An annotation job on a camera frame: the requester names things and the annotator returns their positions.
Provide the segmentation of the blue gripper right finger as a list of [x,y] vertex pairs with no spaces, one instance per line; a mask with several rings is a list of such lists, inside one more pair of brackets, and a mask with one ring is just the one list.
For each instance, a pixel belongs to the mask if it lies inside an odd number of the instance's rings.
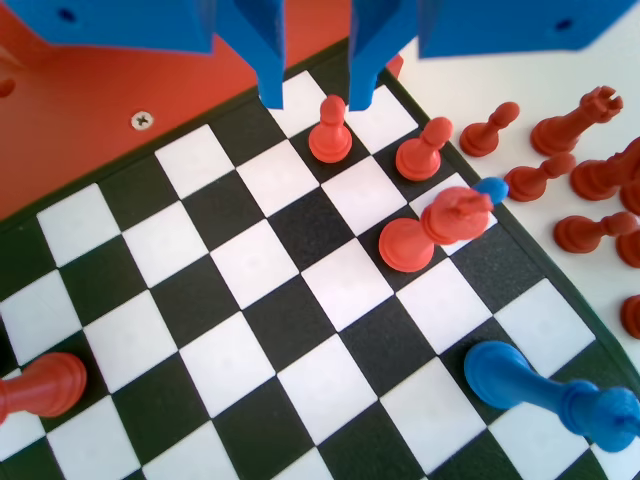
[[349,108],[372,103],[379,73],[402,48],[402,1],[352,1],[349,38]]

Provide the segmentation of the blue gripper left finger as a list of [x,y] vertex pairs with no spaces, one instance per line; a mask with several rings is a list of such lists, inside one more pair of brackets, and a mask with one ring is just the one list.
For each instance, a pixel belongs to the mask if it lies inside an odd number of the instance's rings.
[[255,71],[266,108],[283,108],[285,25],[282,0],[235,1],[241,26],[237,52]]

